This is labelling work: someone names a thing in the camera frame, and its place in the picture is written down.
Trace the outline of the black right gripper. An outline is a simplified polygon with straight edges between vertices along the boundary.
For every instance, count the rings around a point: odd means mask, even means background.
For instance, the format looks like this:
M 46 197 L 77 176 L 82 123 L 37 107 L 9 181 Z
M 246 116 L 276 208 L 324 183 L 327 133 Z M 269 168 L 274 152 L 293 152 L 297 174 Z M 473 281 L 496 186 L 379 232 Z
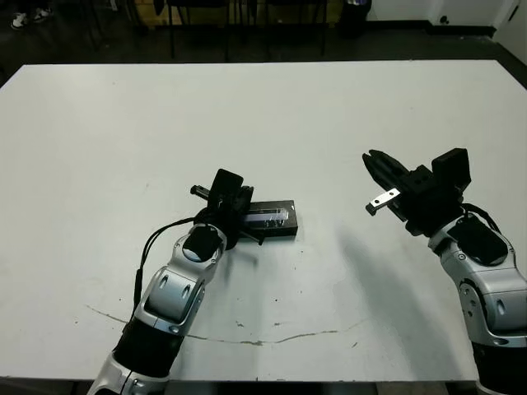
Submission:
M 383 151 L 369 150 L 362 160 L 374 181 L 384 189 L 366 205 L 374 216 L 389 208 L 414 236 L 430 237 L 462 215 L 461 192 L 452 184 L 440 181 L 426 166 L 407 170 Z

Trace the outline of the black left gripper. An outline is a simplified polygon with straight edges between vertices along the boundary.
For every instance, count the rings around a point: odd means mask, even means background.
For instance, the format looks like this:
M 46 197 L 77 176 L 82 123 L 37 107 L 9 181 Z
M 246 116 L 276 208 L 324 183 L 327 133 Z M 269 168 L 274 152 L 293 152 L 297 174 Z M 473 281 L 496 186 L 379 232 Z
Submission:
M 262 245 L 265 236 L 245 224 L 254 188 L 241 186 L 235 192 L 221 193 L 213 197 L 212 192 L 200 185 L 190 189 L 192 195 L 207 201 L 207 206 L 195 217 L 194 224 L 214 226 L 226 237 L 226 249 L 233 249 L 241 237 L 249 238 Z

